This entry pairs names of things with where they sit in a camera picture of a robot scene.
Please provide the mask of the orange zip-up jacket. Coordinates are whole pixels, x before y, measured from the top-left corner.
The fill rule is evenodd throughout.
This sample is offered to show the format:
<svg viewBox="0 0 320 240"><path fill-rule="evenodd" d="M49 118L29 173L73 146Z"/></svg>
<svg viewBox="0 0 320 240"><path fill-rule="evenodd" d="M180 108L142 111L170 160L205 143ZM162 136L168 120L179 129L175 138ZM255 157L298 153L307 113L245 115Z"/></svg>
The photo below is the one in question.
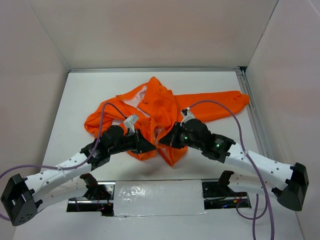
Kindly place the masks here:
<svg viewBox="0 0 320 240"><path fill-rule="evenodd" d="M172 129L175 122L182 121L183 109L192 107L195 117L206 123L229 117L230 113L238 114L249 102L249 96L238 90L175 95L152 77L130 92L103 101L87 117L84 128L96 138L111 125L123 127L125 117L136 114L135 128L156 145L156 150L135 154L134 158L146 161L160 155L172 167L187 153L187 147L174 149L158 144L158 140Z"/></svg>

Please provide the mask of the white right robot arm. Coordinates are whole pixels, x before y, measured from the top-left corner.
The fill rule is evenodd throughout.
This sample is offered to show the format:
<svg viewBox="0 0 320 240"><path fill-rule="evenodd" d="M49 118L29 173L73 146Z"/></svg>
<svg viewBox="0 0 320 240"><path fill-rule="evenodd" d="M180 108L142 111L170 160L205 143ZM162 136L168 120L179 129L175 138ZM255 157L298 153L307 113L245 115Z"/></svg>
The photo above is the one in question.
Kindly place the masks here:
<svg viewBox="0 0 320 240"><path fill-rule="evenodd" d="M210 132L198 119L191 119L186 123L176 122L159 142L174 149L186 146L197 149L210 160L252 174L245 176L230 170L223 171L218 179L218 190L223 196L230 196L233 192L248 192L268 195L283 207L296 212L303 208L309 186L307 169L303 164L281 163L244 150L233 139Z"/></svg>

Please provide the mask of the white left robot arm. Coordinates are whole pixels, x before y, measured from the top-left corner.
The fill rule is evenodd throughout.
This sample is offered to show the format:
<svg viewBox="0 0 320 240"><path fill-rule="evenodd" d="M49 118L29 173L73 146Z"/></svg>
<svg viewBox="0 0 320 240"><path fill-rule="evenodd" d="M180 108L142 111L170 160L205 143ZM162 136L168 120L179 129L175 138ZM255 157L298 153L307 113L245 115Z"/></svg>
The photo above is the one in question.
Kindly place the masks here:
<svg viewBox="0 0 320 240"><path fill-rule="evenodd" d="M155 149L156 146L146 140L140 130L125 133L120 126L112 125L101 137L54 168L27 177L12 176L0 201L11 224L20 226L45 208L64 200L109 200L111 194L98 184L91 172L108 163L112 155L127 151L137 155Z"/></svg>

